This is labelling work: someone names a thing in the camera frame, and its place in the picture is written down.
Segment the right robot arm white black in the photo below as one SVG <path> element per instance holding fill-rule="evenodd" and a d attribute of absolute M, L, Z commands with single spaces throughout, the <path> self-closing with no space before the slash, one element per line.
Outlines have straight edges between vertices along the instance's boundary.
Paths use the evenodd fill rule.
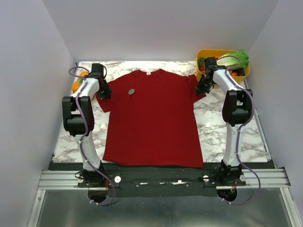
<path fill-rule="evenodd" d="M 196 95 L 210 93 L 214 84 L 225 93 L 222 117 L 227 129 L 226 146 L 215 179 L 223 185 L 229 185 L 242 175 L 240 153 L 243 131 L 254 115 L 252 91 L 240 86 L 226 66 L 217 64 L 215 57 L 204 59 L 203 65 L 205 71 L 198 80 Z"/>

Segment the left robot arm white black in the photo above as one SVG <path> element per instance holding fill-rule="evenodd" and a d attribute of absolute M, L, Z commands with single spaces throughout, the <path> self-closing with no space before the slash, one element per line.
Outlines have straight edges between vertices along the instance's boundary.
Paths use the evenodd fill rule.
<path fill-rule="evenodd" d="M 100 63 L 93 63 L 91 70 L 75 66 L 69 75 L 79 78 L 82 83 L 71 96 L 62 98 L 62 118 L 64 129 L 73 136 L 80 149 L 83 170 L 80 177 L 87 184 L 95 187 L 104 182 L 111 183 L 104 174 L 101 159 L 98 157 L 92 131 L 95 126 L 91 100 L 94 96 L 110 99 L 112 90 L 106 82 L 107 69 Z"/>

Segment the round green brooch badge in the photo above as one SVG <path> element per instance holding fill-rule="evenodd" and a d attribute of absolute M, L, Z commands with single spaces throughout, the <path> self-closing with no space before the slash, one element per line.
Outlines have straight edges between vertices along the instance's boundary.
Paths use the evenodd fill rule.
<path fill-rule="evenodd" d="M 132 95 L 134 92 L 135 92 L 135 90 L 132 88 L 132 89 L 130 89 L 130 90 L 128 91 L 128 94 L 129 94 L 129 95 Z"/>

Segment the red t-shirt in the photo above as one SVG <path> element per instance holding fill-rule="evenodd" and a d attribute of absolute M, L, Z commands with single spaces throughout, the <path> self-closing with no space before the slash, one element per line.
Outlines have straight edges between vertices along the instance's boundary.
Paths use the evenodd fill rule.
<path fill-rule="evenodd" d="M 111 99 L 98 98 L 109 113 L 103 159 L 122 166 L 204 165 L 194 103 L 195 75 L 141 70 L 111 82 Z"/>

